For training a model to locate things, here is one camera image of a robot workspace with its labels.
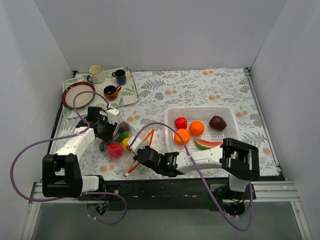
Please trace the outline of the fake red strawberry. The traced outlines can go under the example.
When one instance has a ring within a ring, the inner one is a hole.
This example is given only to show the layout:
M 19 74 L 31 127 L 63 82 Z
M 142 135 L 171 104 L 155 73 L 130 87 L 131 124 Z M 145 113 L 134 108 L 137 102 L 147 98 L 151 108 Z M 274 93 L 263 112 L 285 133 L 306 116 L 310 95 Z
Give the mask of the fake red strawberry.
M 188 127 L 188 121 L 185 117 L 178 117 L 174 121 L 175 127 L 179 129 L 187 129 Z

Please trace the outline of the fake dark purple fig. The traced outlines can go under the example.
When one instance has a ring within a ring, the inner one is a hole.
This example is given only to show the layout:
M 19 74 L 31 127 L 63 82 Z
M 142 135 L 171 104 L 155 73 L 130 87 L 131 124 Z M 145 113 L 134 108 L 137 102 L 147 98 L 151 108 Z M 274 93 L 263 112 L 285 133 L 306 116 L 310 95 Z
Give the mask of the fake dark purple fig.
M 227 127 L 227 123 L 225 122 L 225 120 L 222 117 L 217 115 L 211 118 L 211 120 L 209 121 L 209 125 L 213 129 L 216 129 L 219 131 L 223 131 Z

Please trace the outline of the fake yellow lemon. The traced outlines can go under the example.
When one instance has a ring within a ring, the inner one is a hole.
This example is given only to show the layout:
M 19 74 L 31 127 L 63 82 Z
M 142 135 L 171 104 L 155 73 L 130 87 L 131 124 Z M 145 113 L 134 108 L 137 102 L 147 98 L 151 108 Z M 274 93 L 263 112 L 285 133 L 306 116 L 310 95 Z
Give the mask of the fake yellow lemon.
M 121 142 L 121 145 L 122 145 L 122 148 L 125 152 L 129 153 L 129 152 L 132 152 L 132 150 L 129 148 L 129 140 L 131 139 L 131 136 L 125 138 L 122 142 Z

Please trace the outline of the fake orange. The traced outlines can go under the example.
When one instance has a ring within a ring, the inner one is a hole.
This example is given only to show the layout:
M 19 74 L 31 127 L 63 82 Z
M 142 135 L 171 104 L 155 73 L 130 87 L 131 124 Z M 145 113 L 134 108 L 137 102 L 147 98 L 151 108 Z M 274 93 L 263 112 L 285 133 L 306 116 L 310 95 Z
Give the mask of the fake orange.
M 177 145 L 182 146 L 184 143 L 187 144 L 190 141 L 190 133 L 187 129 L 181 128 L 177 130 L 177 133 L 174 134 L 174 141 Z
M 205 126 L 201 121 L 193 121 L 189 125 L 189 132 L 192 136 L 200 136 L 205 131 Z

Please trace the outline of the fake watermelon slice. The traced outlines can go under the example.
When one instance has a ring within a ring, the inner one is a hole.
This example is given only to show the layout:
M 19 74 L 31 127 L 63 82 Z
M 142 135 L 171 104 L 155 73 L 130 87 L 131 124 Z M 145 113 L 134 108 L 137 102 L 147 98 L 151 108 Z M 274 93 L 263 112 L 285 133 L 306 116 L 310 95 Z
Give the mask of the fake watermelon slice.
M 213 149 L 215 147 L 219 147 L 223 142 L 222 141 L 207 141 L 207 140 L 197 138 L 194 140 L 194 143 L 199 150 L 203 151 L 203 150 L 209 150 L 209 149 Z

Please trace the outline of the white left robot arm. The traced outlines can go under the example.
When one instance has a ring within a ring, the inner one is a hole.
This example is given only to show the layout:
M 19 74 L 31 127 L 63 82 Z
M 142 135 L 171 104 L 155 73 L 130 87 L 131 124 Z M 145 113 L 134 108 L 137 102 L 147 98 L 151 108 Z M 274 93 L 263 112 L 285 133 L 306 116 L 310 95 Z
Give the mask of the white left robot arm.
M 88 193 L 101 200 L 106 196 L 106 187 L 101 175 L 83 175 L 79 160 L 95 139 L 111 141 L 115 136 L 120 112 L 111 108 L 89 107 L 87 116 L 75 127 L 75 134 L 54 154 L 42 160 L 42 193 L 45 197 L 78 198 Z

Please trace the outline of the fake green cucumber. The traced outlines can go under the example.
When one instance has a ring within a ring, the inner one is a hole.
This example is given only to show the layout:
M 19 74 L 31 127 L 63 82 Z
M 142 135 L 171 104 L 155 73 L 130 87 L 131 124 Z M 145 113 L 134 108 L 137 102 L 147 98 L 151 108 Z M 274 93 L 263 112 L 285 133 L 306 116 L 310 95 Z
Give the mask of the fake green cucumber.
M 124 139 L 128 138 L 130 135 L 129 131 L 122 132 L 119 136 L 117 136 L 114 141 L 117 143 L 121 143 Z

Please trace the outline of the fake red apple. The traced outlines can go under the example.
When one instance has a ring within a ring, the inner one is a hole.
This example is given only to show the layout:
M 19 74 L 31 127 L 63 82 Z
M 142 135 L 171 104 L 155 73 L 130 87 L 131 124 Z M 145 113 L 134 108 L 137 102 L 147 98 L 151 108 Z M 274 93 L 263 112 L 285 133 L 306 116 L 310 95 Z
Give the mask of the fake red apple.
M 117 142 L 112 142 L 107 146 L 107 153 L 111 158 L 119 159 L 123 155 L 123 148 Z

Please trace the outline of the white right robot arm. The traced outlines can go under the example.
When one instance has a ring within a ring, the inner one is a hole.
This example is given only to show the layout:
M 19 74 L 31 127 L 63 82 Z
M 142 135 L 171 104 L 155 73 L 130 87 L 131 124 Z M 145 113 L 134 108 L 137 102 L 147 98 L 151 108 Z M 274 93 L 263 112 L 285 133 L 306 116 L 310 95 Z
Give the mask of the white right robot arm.
M 138 137 L 128 142 L 134 159 L 159 175 L 175 178 L 197 170 L 223 169 L 229 173 L 227 195 L 237 199 L 249 182 L 260 179 L 259 150 L 234 138 L 225 138 L 222 144 L 188 155 L 186 152 L 161 154 Z

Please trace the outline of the clear zip top bag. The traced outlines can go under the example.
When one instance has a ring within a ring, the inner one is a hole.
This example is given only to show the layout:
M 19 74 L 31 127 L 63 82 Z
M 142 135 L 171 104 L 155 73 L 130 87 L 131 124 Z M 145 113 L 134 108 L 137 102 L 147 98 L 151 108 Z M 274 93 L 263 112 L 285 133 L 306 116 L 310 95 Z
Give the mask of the clear zip top bag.
M 131 159 L 132 149 L 129 148 L 129 140 L 134 138 L 137 131 L 129 125 L 126 121 L 121 121 L 115 132 L 113 138 L 108 141 L 102 141 L 99 145 L 99 150 L 109 157 L 111 161 L 116 160 L 125 166 L 123 176 L 127 178 L 132 175 L 132 172 L 139 166 L 137 160 Z

